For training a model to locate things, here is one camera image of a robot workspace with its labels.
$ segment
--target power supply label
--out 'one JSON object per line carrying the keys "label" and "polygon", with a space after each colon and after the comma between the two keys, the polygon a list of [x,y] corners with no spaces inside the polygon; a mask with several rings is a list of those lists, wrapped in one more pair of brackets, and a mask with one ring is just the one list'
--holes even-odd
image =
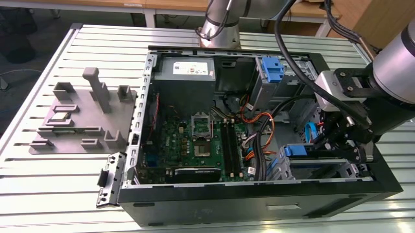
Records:
{"label": "power supply label", "polygon": [[208,75],[208,63],[175,62],[173,74]]}

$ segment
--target ram slot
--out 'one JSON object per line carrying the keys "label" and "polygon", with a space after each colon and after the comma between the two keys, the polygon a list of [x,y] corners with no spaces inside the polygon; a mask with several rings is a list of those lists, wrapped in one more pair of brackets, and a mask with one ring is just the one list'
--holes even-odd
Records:
{"label": "ram slot", "polygon": [[221,136],[223,160],[224,160],[224,164],[225,164],[225,175],[231,176],[232,160],[231,160],[231,148],[229,148],[229,144],[228,144],[228,123],[227,122],[223,122],[220,124],[220,136]]}
{"label": "ram slot", "polygon": [[231,123],[228,125],[228,143],[229,143],[229,151],[232,157],[232,171],[233,175],[239,176],[241,174],[240,171],[240,159],[237,153],[237,142],[236,142],[236,133],[235,133],[235,125]]}

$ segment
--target motherboard chip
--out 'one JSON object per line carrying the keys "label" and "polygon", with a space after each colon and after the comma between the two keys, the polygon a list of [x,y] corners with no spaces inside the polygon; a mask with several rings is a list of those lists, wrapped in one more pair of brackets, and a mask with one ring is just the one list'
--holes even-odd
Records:
{"label": "motherboard chip", "polygon": [[209,157],[209,142],[196,141],[195,142],[195,157]]}

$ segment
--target case latch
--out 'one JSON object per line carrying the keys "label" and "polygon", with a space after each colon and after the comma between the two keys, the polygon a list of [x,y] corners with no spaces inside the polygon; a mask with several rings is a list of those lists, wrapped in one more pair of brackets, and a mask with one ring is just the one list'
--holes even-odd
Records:
{"label": "case latch", "polygon": [[117,204],[117,194],[121,186],[121,177],[127,154],[123,152],[108,156],[105,167],[99,174],[97,185],[100,186],[96,207],[113,207]]}

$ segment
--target blue plastic latch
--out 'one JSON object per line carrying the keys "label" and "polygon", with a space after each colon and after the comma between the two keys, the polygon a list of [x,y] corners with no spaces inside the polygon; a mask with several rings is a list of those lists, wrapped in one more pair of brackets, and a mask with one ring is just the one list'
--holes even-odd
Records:
{"label": "blue plastic latch", "polygon": [[289,145],[284,148],[287,156],[305,156],[307,150],[303,145]]}
{"label": "blue plastic latch", "polygon": [[269,166],[267,168],[267,175],[269,175],[276,164],[277,164],[277,158],[275,158],[275,160],[272,161],[272,163],[269,164]]}
{"label": "blue plastic latch", "polygon": [[267,74],[269,83],[279,83],[284,76],[284,66],[276,57],[261,58],[261,68]]}

